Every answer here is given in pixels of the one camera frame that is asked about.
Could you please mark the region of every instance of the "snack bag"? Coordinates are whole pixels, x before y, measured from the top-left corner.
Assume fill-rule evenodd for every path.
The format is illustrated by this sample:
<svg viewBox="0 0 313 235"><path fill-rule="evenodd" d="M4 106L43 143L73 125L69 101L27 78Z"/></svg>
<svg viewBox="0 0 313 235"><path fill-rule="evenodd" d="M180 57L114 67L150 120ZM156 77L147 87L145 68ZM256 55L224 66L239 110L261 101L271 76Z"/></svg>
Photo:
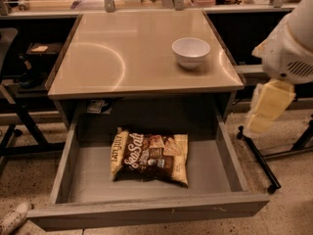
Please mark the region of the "snack bag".
<svg viewBox="0 0 313 235"><path fill-rule="evenodd" d="M111 180L123 169L187 186L187 153L186 134L138 134L120 129L112 144Z"/></svg>

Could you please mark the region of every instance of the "drawer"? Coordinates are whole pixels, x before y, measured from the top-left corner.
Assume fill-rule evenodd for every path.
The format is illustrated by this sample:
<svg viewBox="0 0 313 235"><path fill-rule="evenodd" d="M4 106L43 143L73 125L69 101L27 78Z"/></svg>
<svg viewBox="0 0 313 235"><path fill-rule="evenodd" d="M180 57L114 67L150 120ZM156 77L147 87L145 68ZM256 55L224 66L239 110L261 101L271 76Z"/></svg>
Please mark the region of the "drawer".
<svg viewBox="0 0 313 235"><path fill-rule="evenodd" d="M28 218L44 230L168 223L256 214L268 202L251 194L209 94L123 98L109 115L77 104L50 205ZM159 180L110 181L119 126L138 133L187 133L189 186Z"/></svg>

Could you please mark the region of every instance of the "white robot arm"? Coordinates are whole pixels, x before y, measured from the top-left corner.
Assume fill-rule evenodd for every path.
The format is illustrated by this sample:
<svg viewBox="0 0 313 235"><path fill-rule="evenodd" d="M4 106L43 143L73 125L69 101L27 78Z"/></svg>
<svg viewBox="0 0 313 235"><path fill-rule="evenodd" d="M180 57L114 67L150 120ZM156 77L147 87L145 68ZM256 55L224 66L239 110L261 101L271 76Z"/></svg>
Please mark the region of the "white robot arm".
<svg viewBox="0 0 313 235"><path fill-rule="evenodd" d="M313 81L313 0L302 0L252 55L262 59L271 79L254 90L244 127L247 137L266 132L285 111L295 97L294 84Z"/></svg>
<svg viewBox="0 0 313 235"><path fill-rule="evenodd" d="M291 84L313 81L313 0L302 0L265 42L263 69Z"/></svg>

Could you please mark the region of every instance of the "floor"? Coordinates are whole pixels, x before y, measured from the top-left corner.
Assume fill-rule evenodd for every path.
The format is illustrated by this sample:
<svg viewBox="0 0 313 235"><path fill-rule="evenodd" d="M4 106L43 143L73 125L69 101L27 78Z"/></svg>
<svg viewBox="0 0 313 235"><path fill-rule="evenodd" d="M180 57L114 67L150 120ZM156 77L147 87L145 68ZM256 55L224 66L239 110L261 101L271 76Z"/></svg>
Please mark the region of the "floor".
<svg viewBox="0 0 313 235"><path fill-rule="evenodd" d="M254 139L256 146L267 148L294 142L307 128L311 119L313 104L312 102L305 102L305 104L305 107L295 105L286 111L266 134ZM269 186L266 176L245 142L237 139L238 127L243 123L247 110L247 104L234 106L226 122L227 129L251 192L266 194L266 189ZM65 140L66 131L62 124L39 124L39 127L49 141ZM5 131L5 126L0 126L0 129ZM23 130L23 132L23 136L16 138L16 145L33 142L26 131ZM60 153L45 156L14 157L2 162L0 217L25 200L31 201L35 209L45 207L58 169L59 158ZM272 159L269 161L269 165L283 187L275 194L269 195L269 204L254 217L48 233L28 220L14 234L312 234L313 153Z"/></svg>

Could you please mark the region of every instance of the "bowl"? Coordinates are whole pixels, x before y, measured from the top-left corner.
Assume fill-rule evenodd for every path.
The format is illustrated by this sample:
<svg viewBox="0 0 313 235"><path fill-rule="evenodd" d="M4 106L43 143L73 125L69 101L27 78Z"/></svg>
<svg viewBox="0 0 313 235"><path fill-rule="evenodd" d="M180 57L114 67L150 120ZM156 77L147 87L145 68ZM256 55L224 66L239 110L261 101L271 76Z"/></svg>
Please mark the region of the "bowl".
<svg viewBox="0 0 313 235"><path fill-rule="evenodd" d="M203 40L194 37L184 37L172 44L176 62L186 69L198 67L205 61L210 46Z"/></svg>

